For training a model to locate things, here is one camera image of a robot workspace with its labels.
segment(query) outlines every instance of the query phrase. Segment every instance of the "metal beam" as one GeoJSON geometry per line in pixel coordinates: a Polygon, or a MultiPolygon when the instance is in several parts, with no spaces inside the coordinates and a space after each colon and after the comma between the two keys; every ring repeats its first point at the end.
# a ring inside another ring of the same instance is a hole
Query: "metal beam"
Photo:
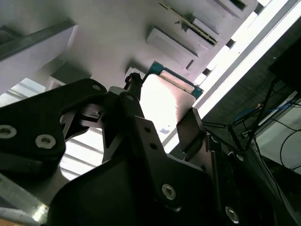
{"type": "Polygon", "coordinates": [[[70,47],[76,30],[65,21],[0,45],[0,95],[70,47]]]}

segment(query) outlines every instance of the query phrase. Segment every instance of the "bolt head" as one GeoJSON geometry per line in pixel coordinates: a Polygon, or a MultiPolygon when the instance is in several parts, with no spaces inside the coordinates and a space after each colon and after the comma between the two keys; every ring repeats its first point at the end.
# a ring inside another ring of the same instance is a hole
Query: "bolt head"
{"type": "Polygon", "coordinates": [[[42,134],[37,136],[35,143],[38,148],[51,149],[55,146],[56,140],[49,134],[42,134]]]}
{"type": "Polygon", "coordinates": [[[17,130],[10,125],[0,125],[0,139],[10,139],[17,134],[17,130]]]}
{"type": "Polygon", "coordinates": [[[176,197],[174,188],[169,184],[163,184],[162,192],[165,195],[165,197],[169,200],[174,200],[176,197]]]}

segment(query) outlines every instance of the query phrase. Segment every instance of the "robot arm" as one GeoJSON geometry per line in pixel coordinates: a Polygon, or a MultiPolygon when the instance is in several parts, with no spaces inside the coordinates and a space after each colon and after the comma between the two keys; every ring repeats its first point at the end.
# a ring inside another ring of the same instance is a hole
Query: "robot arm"
{"type": "Polygon", "coordinates": [[[224,150],[194,108],[177,124],[183,161],[164,152],[135,95],[91,79],[0,115],[1,172],[32,194],[55,195],[41,200],[47,226],[298,225],[258,153],[224,150]],[[103,163],[66,184],[57,177],[65,142],[89,127],[103,129],[103,163]]]}

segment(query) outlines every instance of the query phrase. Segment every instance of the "air vent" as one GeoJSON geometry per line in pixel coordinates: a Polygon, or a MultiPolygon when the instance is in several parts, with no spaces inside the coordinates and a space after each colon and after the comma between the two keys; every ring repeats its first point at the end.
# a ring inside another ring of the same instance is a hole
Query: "air vent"
{"type": "Polygon", "coordinates": [[[146,43],[153,45],[186,69],[198,58],[195,53],[158,28],[151,31],[146,43]]]}

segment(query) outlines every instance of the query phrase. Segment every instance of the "wire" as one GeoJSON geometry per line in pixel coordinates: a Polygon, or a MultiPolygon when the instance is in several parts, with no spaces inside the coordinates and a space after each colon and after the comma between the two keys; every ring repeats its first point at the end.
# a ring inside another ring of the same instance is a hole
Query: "wire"
{"type": "Polygon", "coordinates": [[[292,102],[293,105],[301,106],[300,104],[297,104],[296,102],[292,102]]]}
{"type": "MultiPolygon", "coordinates": [[[[276,108],[272,108],[272,109],[267,109],[267,110],[265,110],[265,112],[273,112],[273,111],[275,111],[275,110],[282,110],[282,109],[286,109],[286,108],[288,108],[288,107],[290,107],[292,105],[292,103],[291,102],[287,102],[287,103],[285,103],[283,106],[281,106],[281,107],[276,107],[276,108]]],[[[244,111],[242,111],[242,112],[240,112],[236,117],[235,117],[235,119],[234,119],[234,121],[233,122],[236,122],[238,119],[240,119],[243,115],[246,115],[246,114],[248,114],[248,113],[251,113],[251,112],[253,112],[253,111],[255,111],[255,110],[257,110],[257,108],[255,108],[255,109],[247,109],[247,110],[244,110],[244,111]]]]}
{"type": "Polygon", "coordinates": [[[282,160],[282,151],[283,151],[283,147],[284,147],[284,144],[286,143],[286,141],[287,141],[292,135],[294,135],[295,133],[300,132],[300,131],[301,131],[301,129],[298,129],[298,130],[292,132],[290,135],[288,135],[287,138],[285,138],[285,140],[283,141],[283,143],[282,143],[282,145],[281,145],[281,148],[280,148],[280,161],[281,161],[281,164],[282,164],[285,168],[287,168],[287,169],[289,169],[289,170],[295,170],[295,169],[297,169],[298,167],[297,167],[297,168],[292,168],[292,169],[290,169],[290,168],[288,168],[288,167],[286,167],[286,166],[284,165],[283,160],[282,160]]]}
{"type": "Polygon", "coordinates": [[[296,129],[293,129],[293,128],[291,128],[291,127],[289,127],[289,126],[285,125],[284,123],[282,123],[282,122],[280,122],[280,121],[278,121],[278,120],[276,120],[276,119],[269,118],[269,120],[272,120],[272,121],[278,122],[279,124],[281,124],[281,125],[283,125],[283,126],[287,127],[288,129],[290,129],[290,130],[292,130],[292,131],[297,131],[296,129]]]}
{"type": "Polygon", "coordinates": [[[281,199],[281,202],[282,202],[282,204],[285,206],[283,197],[282,197],[281,192],[280,192],[279,185],[277,184],[277,181],[275,180],[275,178],[273,177],[273,175],[272,175],[272,173],[270,172],[269,168],[267,167],[267,165],[265,164],[265,162],[264,162],[263,159],[262,159],[262,155],[261,155],[261,152],[260,152],[260,149],[259,149],[259,145],[258,145],[258,143],[257,143],[257,141],[256,141],[256,137],[255,137],[255,136],[253,137],[253,140],[254,140],[254,142],[255,142],[256,149],[257,149],[257,151],[258,151],[258,153],[259,153],[260,160],[261,160],[261,162],[262,162],[264,168],[265,168],[265,169],[267,170],[267,172],[269,173],[270,177],[273,179],[273,181],[274,181],[274,183],[275,183],[275,185],[276,185],[276,188],[277,188],[279,197],[280,197],[280,199],[281,199]]]}

